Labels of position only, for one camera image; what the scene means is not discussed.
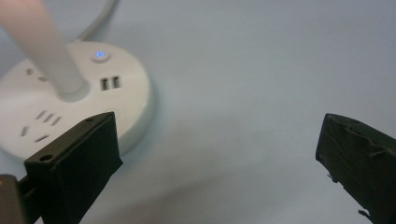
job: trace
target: white power strip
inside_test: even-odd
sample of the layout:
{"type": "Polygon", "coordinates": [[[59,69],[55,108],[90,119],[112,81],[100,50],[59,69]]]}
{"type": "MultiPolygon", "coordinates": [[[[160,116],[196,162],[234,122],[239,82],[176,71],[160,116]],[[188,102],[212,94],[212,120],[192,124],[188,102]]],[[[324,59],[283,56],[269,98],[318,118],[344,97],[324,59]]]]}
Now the white power strip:
{"type": "Polygon", "coordinates": [[[153,114],[149,78],[134,56],[103,43],[65,46],[40,0],[0,1],[0,23],[29,57],[0,79],[0,148],[26,159],[81,120],[114,111],[120,154],[132,149],[153,114]]]}
{"type": "Polygon", "coordinates": [[[0,79],[0,148],[26,159],[87,117],[116,114],[120,153],[130,150],[149,126],[153,96],[141,63],[123,49],[95,42],[68,46],[90,92],[61,100],[50,82],[25,60],[0,79]]]}

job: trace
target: white table surface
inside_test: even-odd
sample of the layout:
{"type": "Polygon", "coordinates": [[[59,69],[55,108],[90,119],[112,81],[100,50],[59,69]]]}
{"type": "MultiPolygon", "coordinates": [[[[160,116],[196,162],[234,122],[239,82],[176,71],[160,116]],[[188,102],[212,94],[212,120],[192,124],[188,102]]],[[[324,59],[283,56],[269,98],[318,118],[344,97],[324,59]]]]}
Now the white table surface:
{"type": "MultiPolygon", "coordinates": [[[[67,41],[104,2],[46,1],[67,41]]],[[[82,223],[370,223],[315,151],[326,113],[396,136],[395,24],[395,1],[121,1],[98,40],[147,67],[157,113],[82,223]]],[[[23,58],[0,31],[1,76],[23,58]]]]}

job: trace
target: black plastic jaw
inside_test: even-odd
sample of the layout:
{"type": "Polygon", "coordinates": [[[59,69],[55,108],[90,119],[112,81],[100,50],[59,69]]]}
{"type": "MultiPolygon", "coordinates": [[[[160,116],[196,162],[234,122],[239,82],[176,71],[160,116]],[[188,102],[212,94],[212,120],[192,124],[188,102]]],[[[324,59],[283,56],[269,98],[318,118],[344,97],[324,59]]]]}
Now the black plastic jaw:
{"type": "Polygon", "coordinates": [[[0,203],[1,214],[9,214],[0,215],[0,224],[34,223],[40,216],[46,224],[79,223],[122,165],[114,113],[83,120],[24,164],[27,176],[18,186],[0,176],[0,202],[7,194],[15,204],[0,203]]]}
{"type": "Polygon", "coordinates": [[[396,223],[396,140],[358,120],[327,114],[316,159],[374,224],[396,223]]]}

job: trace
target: round power strip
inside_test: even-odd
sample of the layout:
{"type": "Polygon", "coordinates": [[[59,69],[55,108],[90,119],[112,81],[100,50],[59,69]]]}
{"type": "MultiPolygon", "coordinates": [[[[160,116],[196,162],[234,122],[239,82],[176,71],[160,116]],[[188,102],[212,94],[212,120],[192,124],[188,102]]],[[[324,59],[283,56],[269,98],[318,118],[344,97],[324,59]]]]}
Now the round power strip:
{"type": "Polygon", "coordinates": [[[137,143],[149,126],[153,96],[142,64],[108,44],[68,45],[90,84],[82,100],[62,101],[49,81],[25,60],[0,79],[0,148],[27,159],[81,120],[114,111],[120,154],[137,143]]]}

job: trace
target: blue indicator light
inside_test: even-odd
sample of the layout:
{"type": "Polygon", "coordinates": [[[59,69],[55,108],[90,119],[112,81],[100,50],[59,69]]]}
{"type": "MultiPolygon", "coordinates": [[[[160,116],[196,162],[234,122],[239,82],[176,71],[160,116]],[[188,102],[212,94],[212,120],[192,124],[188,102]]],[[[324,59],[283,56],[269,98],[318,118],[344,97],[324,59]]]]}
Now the blue indicator light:
{"type": "Polygon", "coordinates": [[[96,52],[96,57],[98,57],[98,58],[103,58],[105,56],[106,56],[106,53],[102,50],[99,50],[96,52]]]}

